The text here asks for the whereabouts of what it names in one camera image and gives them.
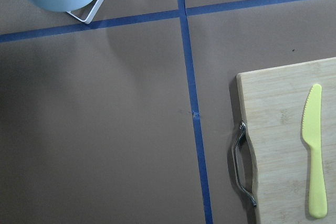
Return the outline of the bamboo cutting board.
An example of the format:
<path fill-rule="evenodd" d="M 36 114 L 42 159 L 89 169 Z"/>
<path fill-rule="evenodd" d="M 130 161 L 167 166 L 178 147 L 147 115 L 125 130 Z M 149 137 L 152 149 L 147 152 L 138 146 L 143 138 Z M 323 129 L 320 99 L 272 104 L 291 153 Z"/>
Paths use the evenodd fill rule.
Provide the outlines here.
<path fill-rule="evenodd" d="M 308 211 L 310 152 L 301 136 L 311 87 L 322 87 L 321 144 L 328 212 Z M 242 119 L 253 164 L 257 223 L 335 223 L 335 59 L 237 75 Z"/>

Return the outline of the yellow plastic knife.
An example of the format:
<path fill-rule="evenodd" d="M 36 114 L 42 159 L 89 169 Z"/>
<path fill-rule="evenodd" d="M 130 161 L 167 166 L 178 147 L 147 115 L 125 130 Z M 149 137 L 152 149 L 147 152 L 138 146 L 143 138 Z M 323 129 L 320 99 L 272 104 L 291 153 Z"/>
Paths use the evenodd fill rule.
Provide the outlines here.
<path fill-rule="evenodd" d="M 321 148 L 322 86 L 314 84 L 308 94 L 302 116 L 302 138 L 310 148 L 309 214 L 321 219 L 327 215 L 328 203 L 324 182 Z"/>

